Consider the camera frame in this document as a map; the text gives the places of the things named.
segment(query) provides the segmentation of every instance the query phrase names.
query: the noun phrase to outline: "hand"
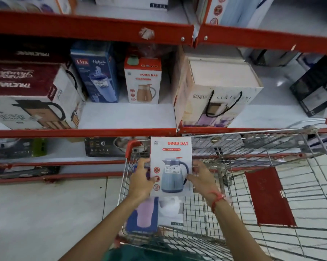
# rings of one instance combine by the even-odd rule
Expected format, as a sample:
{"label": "hand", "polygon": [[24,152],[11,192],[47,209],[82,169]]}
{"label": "hand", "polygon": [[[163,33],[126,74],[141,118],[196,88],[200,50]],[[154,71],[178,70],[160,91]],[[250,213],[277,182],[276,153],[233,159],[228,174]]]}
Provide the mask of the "hand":
{"label": "hand", "polygon": [[148,163],[149,161],[150,158],[140,158],[138,160],[137,169],[132,173],[130,178],[127,197],[136,200],[139,204],[149,198],[155,183],[154,178],[147,180],[145,176],[148,170],[144,168],[144,163]]}
{"label": "hand", "polygon": [[214,175],[202,161],[195,160],[192,164],[195,166],[193,169],[197,173],[197,176],[188,174],[187,179],[192,182],[197,192],[200,193],[206,199],[207,204],[211,206],[216,196],[210,192],[220,192],[220,188],[218,188],[215,183]]}

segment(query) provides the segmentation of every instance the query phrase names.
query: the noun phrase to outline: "pink tumbler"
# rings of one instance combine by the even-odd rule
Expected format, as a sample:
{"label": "pink tumbler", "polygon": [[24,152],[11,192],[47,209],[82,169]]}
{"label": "pink tumbler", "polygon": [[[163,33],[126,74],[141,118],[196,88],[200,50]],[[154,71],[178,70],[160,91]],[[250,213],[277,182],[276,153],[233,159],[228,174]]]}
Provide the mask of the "pink tumbler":
{"label": "pink tumbler", "polygon": [[150,197],[142,202],[137,210],[137,226],[147,228],[151,225],[151,217],[154,212],[155,197]]}

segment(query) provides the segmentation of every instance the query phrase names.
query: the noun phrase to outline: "red thread wristband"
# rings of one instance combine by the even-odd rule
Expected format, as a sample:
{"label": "red thread wristband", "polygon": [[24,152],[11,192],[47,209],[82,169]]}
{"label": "red thread wristband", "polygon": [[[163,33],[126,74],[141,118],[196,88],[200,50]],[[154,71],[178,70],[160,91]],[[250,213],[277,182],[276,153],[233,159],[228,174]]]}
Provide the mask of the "red thread wristband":
{"label": "red thread wristband", "polygon": [[212,206],[211,206],[212,212],[214,213],[215,204],[220,200],[225,200],[226,196],[218,191],[211,191],[209,192],[209,194],[210,193],[213,193],[215,196],[217,196],[217,198],[212,202]]}

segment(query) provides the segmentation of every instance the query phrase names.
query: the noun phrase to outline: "shopping cart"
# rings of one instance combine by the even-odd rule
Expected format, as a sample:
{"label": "shopping cart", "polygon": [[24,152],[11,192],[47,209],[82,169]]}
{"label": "shopping cart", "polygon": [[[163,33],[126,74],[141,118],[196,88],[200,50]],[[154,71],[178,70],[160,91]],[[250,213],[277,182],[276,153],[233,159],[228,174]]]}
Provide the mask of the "shopping cart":
{"label": "shopping cart", "polygon": [[[315,149],[309,145],[316,139]],[[327,260],[327,148],[311,128],[191,136],[193,159],[205,162],[231,206],[274,260]],[[146,148],[134,149],[144,144]],[[150,140],[126,151],[119,203]],[[217,219],[201,195],[185,198],[184,226],[127,233],[131,245],[206,260],[233,260]]]}

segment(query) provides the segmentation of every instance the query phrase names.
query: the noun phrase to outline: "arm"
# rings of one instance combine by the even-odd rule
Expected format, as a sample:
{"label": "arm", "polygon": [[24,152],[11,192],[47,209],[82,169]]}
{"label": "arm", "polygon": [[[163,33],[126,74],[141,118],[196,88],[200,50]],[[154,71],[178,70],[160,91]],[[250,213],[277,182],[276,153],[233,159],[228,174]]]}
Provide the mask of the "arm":
{"label": "arm", "polygon": [[139,159],[137,170],[131,175],[127,197],[59,261],[100,261],[102,259],[122,225],[150,195],[155,181],[147,180],[145,176],[147,170],[144,169],[144,163],[149,161],[150,159]]}
{"label": "arm", "polygon": [[[209,192],[219,192],[214,176],[203,162],[194,161],[194,166],[197,166],[195,169],[198,176],[189,174],[187,179],[192,182],[196,190],[206,199],[207,204],[211,206],[216,196]],[[226,201],[217,202],[214,212],[235,261],[271,261],[271,258],[263,252]]]}

